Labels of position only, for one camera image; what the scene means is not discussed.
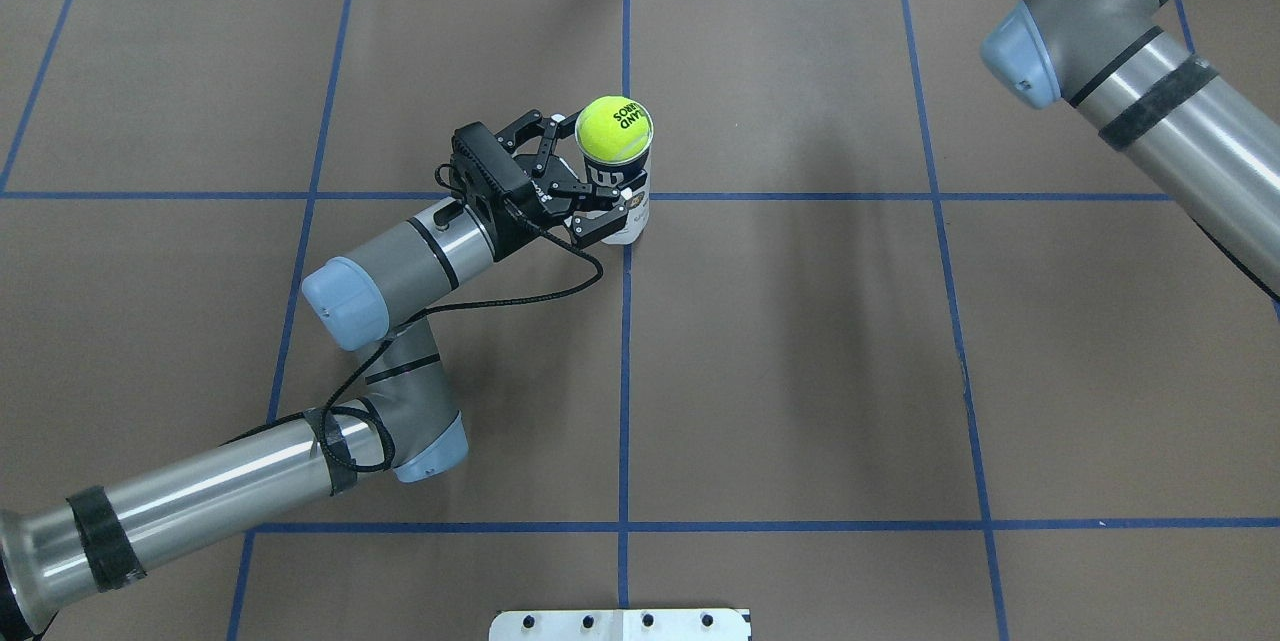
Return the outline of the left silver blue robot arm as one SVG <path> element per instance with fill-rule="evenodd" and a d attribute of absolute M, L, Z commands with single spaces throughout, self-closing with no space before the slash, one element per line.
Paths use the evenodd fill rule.
<path fill-rule="evenodd" d="M 3 637 L 41 640 L 70 604 L 340 496 L 372 473 L 415 484 L 460 464 L 465 418 L 430 319 L 553 302 L 602 280 L 590 248 L 646 212 L 653 127 L 641 113 L 637 139 L 613 143 L 594 129 L 598 116 L 595 107 L 570 116 L 534 109 L 500 131 L 460 127 L 435 171 L 443 200 L 303 278 L 303 299 L 358 360 L 320 403 L 49 510 L 4 512 Z M 590 276 L 553 293 L 447 302 L 538 239 L 590 264 Z"/>

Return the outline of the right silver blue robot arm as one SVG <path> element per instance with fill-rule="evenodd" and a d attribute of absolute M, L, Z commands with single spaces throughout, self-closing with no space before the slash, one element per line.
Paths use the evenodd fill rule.
<path fill-rule="evenodd" d="M 1170 0 L 1020 0 L 980 58 L 1029 107 L 1059 100 L 1126 155 L 1268 296 L 1279 284 L 1279 131 L 1161 29 Z"/>

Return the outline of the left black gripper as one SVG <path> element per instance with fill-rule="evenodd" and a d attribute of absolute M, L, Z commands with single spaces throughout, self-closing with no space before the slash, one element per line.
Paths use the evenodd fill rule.
<path fill-rule="evenodd" d="M 556 146 L 575 136 L 579 116 L 545 116 L 532 109 L 497 132 L 506 150 L 500 152 L 502 232 L 529 232 L 529 226 L 548 232 L 564 221 L 575 244 L 590 246 L 626 225 L 625 202 L 614 187 L 556 184 L 556 196 L 550 194 L 556 179 L 545 175 L 553 161 L 562 161 Z"/>

